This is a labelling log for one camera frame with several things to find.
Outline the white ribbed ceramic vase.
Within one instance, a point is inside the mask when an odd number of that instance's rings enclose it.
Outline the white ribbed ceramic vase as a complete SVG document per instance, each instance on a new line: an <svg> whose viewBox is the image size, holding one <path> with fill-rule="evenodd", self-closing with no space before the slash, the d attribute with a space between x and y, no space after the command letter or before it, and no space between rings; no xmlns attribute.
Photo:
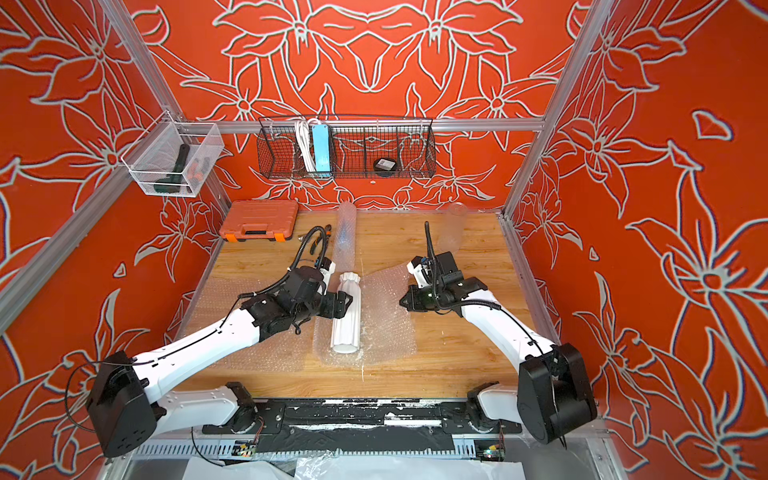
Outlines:
<svg viewBox="0 0 768 480"><path fill-rule="evenodd" d="M354 272L345 272L340 276L338 292L351 297L345 315L334 319L331 331L331 349L338 354L353 354L360 348L361 335L361 288L360 276Z"/></svg>

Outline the narrow bubble bundle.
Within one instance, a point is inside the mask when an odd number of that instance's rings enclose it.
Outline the narrow bubble bundle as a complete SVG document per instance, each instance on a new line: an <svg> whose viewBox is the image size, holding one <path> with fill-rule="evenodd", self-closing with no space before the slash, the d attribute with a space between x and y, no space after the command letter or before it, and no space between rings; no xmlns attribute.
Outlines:
<svg viewBox="0 0 768 480"><path fill-rule="evenodd" d="M336 273L351 272L355 268L357 209L351 202L342 202L337 213L334 230L332 260Z"/></svg>

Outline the bubble wrap roll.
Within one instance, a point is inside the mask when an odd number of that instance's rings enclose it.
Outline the bubble wrap roll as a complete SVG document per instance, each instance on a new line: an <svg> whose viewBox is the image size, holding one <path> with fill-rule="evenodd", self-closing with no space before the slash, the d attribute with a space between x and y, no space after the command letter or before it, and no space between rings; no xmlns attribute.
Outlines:
<svg viewBox="0 0 768 480"><path fill-rule="evenodd" d="M399 305L409 278L404 265L360 276L360 348L353 354L335 353L330 346L333 321L321 319L316 322L313 338L313 352L318 360L331 367L363 368L415 354L414 322L411 314Z"/></svg>

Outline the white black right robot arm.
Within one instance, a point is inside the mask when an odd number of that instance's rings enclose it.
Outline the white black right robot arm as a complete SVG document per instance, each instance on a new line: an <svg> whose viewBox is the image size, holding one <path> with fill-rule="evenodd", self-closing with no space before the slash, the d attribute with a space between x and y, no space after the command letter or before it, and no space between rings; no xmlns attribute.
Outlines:
<svg viewBox="0 0 768 480"><path fill-rule="evenodd" d="M514 422L548 444L598 416L593 389L581 353L536 333L503 307L488 286L466 278L450 252L417 256L407 264L415 279L399 300L409 312L453 312L478 328L517 372L515 388L499 383L475 388L470 422Z"/></svg>

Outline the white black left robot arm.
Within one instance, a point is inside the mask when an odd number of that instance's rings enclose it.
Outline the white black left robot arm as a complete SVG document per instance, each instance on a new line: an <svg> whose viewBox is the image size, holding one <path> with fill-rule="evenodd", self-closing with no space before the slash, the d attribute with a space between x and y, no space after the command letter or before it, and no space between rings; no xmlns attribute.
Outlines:
<svg viewBox="0 0 768 480"><path fill-rule="evenodd" d="M119 351L100 363L86 411L107 458L127 454L154 434L203 424L223 425L242 414L232 387L209 391L191 406L173 399L179 384L240 350L293 330L314 317L343 318L355 299L327 288L320 267L289 270L275 284L238 295L221 320L164 347L133 357Z"/></svg>

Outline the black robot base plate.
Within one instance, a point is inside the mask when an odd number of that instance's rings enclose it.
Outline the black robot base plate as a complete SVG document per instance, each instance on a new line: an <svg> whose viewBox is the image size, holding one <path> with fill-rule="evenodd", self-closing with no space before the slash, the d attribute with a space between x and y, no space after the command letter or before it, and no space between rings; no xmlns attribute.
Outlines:
<svg viewBox="0 0 768 480"><path fill-rule="evenodd" d="M426 398L277 398L256 399L225 424L205 425L207 435L277 434L304 430L376 427L432 428L448 434L520 434L522 425L490 420L467 399Z"/></svg>

